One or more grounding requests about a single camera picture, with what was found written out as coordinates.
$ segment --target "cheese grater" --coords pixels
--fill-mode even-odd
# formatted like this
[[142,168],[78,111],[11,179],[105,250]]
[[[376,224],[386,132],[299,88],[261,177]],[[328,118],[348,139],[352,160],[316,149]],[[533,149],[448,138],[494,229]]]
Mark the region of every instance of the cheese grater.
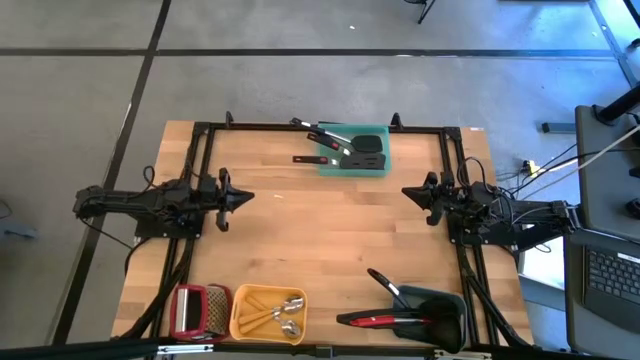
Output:
[[171,336],[207,342],[224,339],[229,333],[231,303],[225,286],[178,285],[171,303]]

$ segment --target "teal tray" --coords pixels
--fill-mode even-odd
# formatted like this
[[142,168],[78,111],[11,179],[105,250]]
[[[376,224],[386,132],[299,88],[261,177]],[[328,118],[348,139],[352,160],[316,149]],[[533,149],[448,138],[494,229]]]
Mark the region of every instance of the teal tray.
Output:
[[[319,127],[335,132],[346,138],[353,138],[356,135],[377,135],[382,140],[382,153],[386,156],[384,170],[366,170],[366,169],[340,169],[328,165],[318,165],[318,174],[321,176],[349,176],[349,177],[383,177],[391,171],[391,145],[389,143],[389,127],[384,125],[344,125],[344,124],[319,124]],[[343,144],[337,140],[340,145],[346,149],[353,151],[349,144]],[[342,153],[331,150],[326,146],[318,144],[316,153],[319,156],[340,159],[344,156]]]

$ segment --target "metal bracket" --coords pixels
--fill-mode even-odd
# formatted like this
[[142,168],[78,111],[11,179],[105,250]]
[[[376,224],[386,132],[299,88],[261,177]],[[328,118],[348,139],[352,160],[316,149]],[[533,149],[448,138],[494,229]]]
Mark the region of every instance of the metal bracket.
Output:
[[454,141],[462,141],[462,133],[460,132],[460,128],[457,126],[445,126],[444,133],[447,134],[448,137],[453,139]]
[[206,134],[207,130],[209,130],[209,123],[196,122],[195,124],[193,124],[193,135],[196,136],[197,138]]
[[489,353],[477,353],[461,351],[457,354],[449,354],[444,350],[436,350],[434,357],[438,360],[491,360]]
[[391,117],[391,125],[390,126],[395,126],[396,129],[401,130],[401,131],[404,129],[404,125],[402,125],[402,120],[400,120],[400,114],[393,113],[393,117]]
[[331,345],[316,345],[316,357],[331,359],[333,357],[333,347]]
[[158,355],[199,354],[213,352],[213,345],[162,345],[158,346]]
[[231,111],[227,111],[227,114],[225,115],[225,119],[224,119],[225,127],[227,129],[230,129],[231,128],[231,124],[234,121],[235,120],[233,119],[233,115],[231,115]]

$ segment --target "gray floor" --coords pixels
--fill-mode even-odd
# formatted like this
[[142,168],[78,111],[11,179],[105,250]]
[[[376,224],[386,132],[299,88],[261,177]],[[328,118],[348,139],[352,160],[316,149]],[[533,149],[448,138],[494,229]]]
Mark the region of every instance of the gray floor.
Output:
[[[0,47],[146,47],[160,3],[5,0]],[[418,14],[389,0],[174,1],[160,47],[608,48],[581,2],[443,0],[422,26]],[[0,176],[0,197],[40,232],[0,244],[0,347],[47,341],[84,231],[70,211],[75,191],[102,181],[141,60],[0,57],[0,159],[10,169]],[[542,135],[540,123],[570,122],[576,105],[605,104],[628,88],[613,58],[156,58],[117,188],[143,187],[142,168],[154,163],[167,120],[222,121],[227,110],[239,122],[383,124],[399,112],[409,125],[482,127],[495,167],[509,172],[575,142]],[[576,203],[577,186],[573,177],[536,198]],[[110,216],[104,228],[131,239],[133,222]],[[109,336],[125,255],[101,238],[70,341]],[[562,316],[529,310],[536,342],[566,347],[551,335]]]

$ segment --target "wooden tabletop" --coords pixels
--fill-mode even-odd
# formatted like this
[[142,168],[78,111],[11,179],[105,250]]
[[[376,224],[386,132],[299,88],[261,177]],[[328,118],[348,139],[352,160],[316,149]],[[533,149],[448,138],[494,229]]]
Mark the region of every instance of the wooden tabletop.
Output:
[[[192,129],[190,121],[167,122],[156,183],[180,176]],[[465,155],[480,159],[488,180],[495,181],[484,131],[465,128],[462,135]],[[391,296],[367,274],[369,267],[395,284],[462,293],[445,221],[427,226],[428,212],[400,192],[404,186],[421,185],[428,171],[442,171],[438,138],[391,134],[390,141],[392,171],[386,177],[338,178],[318,176],[313,165],[291,162],[294,154],[315,152],[304,132],[216,131],[210,173],[226,167],[234,187],[256,196],[228,215],[229,232],[216,228],[215,213],[207,215],[189,283],[217,283],[232,291],[242,284],[304,289],[309,309],[303,343],[425,346],[389,330],[335,321],[336,314],[389,307]],[[455,159],[452,165],[457,166]],[[470,165],[469,172],[472,179],[480,179],[476,166]],[[133,255],[113,335],[128,330],[156,295],[167,244],[166,239],[152,239]],[[532,343],[513,258],[498,247],[483,250],[493,300],[518,334]],[[475,308],[480,339],[487,342],[478,301]],[[168,333],[166,312],[162,329]]]

